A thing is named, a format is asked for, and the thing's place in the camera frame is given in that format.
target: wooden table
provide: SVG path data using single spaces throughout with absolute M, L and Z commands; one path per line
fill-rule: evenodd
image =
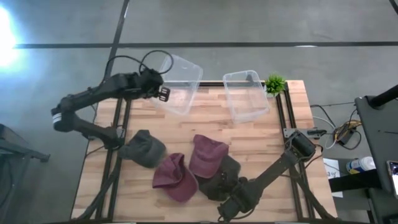
M 303 81 L 288 81 L 288 84 L 297 127 L 312 128 L 312 113 Z M 153 136 L 165 143 L 169 154 L 184 153 L 187 165 L 193 150 L 194 135 L 203 134 L 229 144 L 230 156 L 241 163 L 240 176 L 245 176 L 248 179 L 255 178 L 277 160 L 284 151 L 276 102 L 275 99 L 269 98 L 268 100 L 271 106 L 269 113 L 262 115 L 254 122 L 243 124 L 232 123 L 226 105 L 224 88 L 200 88 L 188 116 L 178 116 L 162 109 L 156 109 L 149 100 L 136 100 L 132 103 L 126 139 L 130 140 L 140 129 L 148 129 Z M 116 100 L 101 102 L 98 106 L 95 123 L 109 126 L 113 120 L 115 106 Z M 284 111 L 287 127 L 289 127 L 286 108 Z M 100 141 L 91 142 L 88 152 L 101 145 Z M 72 217 L 79 216 L 99 191 L 105 157 L 106 151 L 102 149 L 86 158 Z M 123 161 L 114 221 L 217 221 L 219 215 L 216 207 L 220 205 L 219 202 L 207 200 L 201 192 L 197 192 L 185 204 L 174 202 L 161 189 L 152 189 L 154 171 L 154 169 L 143 168 L 133 161 Z M 307 169 L 307 175 L 310 188 L 316 198 L 330 214 L 336 216 L 325 167 L 320 158 Z M 302 195 L 301 192 L 300 199 L 305 210 Z M 108 206 L 108 200 L 109 197 L 106 198 L 106 206 Z M 104 215 L 106 215 L 106 211 L 108 211 L 107 207 L 104 209 Z M 279 177 L 264 190 L 254 213 L 237 221 L 296 220 L 290 179 Z

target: gray floor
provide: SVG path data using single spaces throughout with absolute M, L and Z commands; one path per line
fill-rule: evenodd
M 11 15 L 18 44 L 112 43 L 123 0 L 0 0 Z M 388 0 L 131 0 L 121 42 L 300 42 L 397 41 L 398 17 Z M 151 49 L 119 49 L 143 56 Z M 204 69 L 204 80 L 240 70 L 261 78 L 278 71 L 287 79 L 305 80 L 313 104 L 353 101 L 398 83 L 398 47 L 266 47 L 167 49 Z M 24 49 L 0 67 L 0 123 L 27 139 L 48 164 L 32 161 L 10 223 L 68 220 L 78 187 L 87 141 L 78 133 L 52 129 L 50 109 L 61 97 L 97 85 L 110 49 Z M 161 58 L 148 64 L 159 68 Z M 116 72 L 137 65 L 118 60 Z M 326 110 L 336 124 L 349 118 L 353 105 Z M 324 115 L 317 108 L 316 116 Z M 79 115 L 92 120 L 88 108 Z M 316 121 L 321 128 L 328 128 Z M 365 139 L 353 151 L 338 146 L 331 158 L 369 155 Z M 339 211 L 347 220 L 363 214 Z

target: small green plant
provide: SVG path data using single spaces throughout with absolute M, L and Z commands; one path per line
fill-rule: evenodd
M 282 78 L 277 72 L 269 74 L 268 79 L 265 81 L 267 93 L 273 96 L 278 95 L 282 90 L 285 90 L 285 79 Z

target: transparent plastic container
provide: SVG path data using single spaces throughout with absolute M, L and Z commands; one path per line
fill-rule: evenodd
M 172 55 L 174 65 L 172 69 L 163 74 L 164 87 L 170 89 L 170 96 L 167 102 L 152 98 L 152 101 L 159 107 L 175 114 L 188 114 L 195 94 L 198 90 L 203 69 L 179 56 Z M 165 71 L 170 67 L 171 59 L 166 56 L 159 71 Z
M 253 121 L 269 111 L 266 88 L 255 71 L 229 73 L 223 81 L 234 123 Z

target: gray baseball cap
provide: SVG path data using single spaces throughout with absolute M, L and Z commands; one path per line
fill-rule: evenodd
M 159 165 L 166 152 L 166 146 L 150 135 L 148 130 L 139 130 L 137 134 L 119 149 L 118 156 L 131 159 L 146 168 Z

